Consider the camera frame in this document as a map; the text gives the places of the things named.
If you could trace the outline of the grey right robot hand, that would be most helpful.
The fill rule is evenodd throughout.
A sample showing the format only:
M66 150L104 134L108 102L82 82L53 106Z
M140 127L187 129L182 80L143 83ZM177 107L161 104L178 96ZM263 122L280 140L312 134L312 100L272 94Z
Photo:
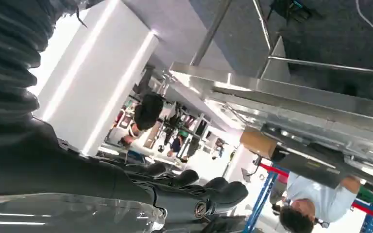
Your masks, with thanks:
M223 217L248 195L217 177L196 185L193 170L126 166L83 157L52 127L30 119L0 124L0 233L225 233Z

